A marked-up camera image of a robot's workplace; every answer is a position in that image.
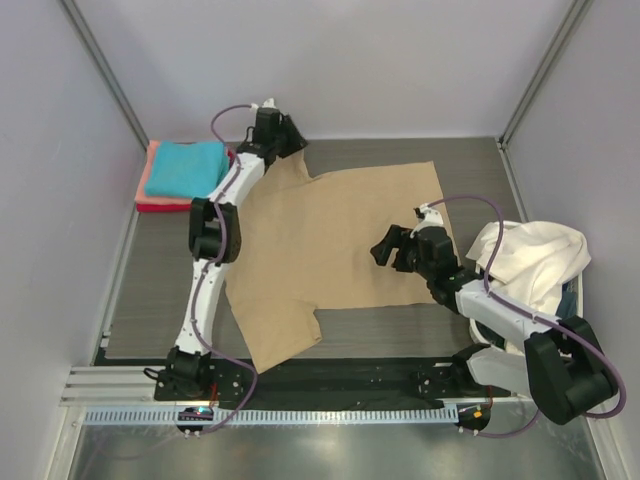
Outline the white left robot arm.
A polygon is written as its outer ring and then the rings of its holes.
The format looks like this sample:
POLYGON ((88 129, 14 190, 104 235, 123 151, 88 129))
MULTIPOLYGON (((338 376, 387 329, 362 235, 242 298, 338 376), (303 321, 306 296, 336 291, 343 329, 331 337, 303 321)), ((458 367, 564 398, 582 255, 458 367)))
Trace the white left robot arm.
POLYGON ((155 397, 160 400, 198 400, 210 392, 214 383, 210 362, 216 353, 207 337, 226 273, 240 253, 239 207, 277 159, 307 146, 291 117, 274 100, 234 105, 222 112, 238 109, 253 110, 254 124, 231 151, 231 166, 221 183, 207 197, 191 202, 188 246, 193 281, 179 334, 156 377, 155 397))

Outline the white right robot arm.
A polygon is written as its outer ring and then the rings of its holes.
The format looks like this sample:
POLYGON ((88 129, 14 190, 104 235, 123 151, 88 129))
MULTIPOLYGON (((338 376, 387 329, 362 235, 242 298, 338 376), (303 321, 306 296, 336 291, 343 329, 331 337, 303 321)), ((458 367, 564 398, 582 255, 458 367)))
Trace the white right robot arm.
POLYGON ((616 398, 617 415, 626 404, 619 372, 608 361, 589 323, 579 317, 562 319, 538 313, 486 285, 463 267, 442 226, 415 229, 393 225, 370 250, 379 266, 422 277, 436 302, 475 320, 521 350, 508 356, 481 346, 450 372, 451 384, 471 396, 485 384, 529 396, 549 420, 564 425, 592 416, 598 405, 616 398))

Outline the beige t shirt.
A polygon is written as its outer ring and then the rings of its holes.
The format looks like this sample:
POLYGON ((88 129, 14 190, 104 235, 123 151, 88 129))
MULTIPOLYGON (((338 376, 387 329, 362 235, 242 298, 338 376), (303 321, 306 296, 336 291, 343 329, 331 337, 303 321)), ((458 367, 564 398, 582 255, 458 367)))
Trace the beige t shirt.
POLYGON ((240 205, 242 245, 225 276, 256 370, 321 341, 317 309, 433 303, 419 275, 376 265, 370 250, 442 196, 432 162, 311 177, 303 154, 277 160, 240 205))

